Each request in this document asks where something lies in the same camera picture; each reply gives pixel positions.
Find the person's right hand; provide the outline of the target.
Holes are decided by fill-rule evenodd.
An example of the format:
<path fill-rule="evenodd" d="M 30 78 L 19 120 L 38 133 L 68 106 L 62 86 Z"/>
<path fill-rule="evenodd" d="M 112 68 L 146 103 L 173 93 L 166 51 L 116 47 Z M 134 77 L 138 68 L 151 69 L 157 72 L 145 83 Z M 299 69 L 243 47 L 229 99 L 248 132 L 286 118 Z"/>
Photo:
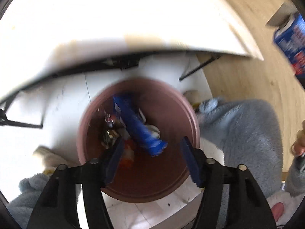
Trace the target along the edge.
<path fill-rule="evenodd" d="M 291 146 L 291 153 L 295 157 L 300 157 L 304 154 L 304 149 L 305 149 L 305 125 L 304 121 L 302 122 L 302 129 L 299 130 L 296 134 L 296 141 L 293 143 Z"/>

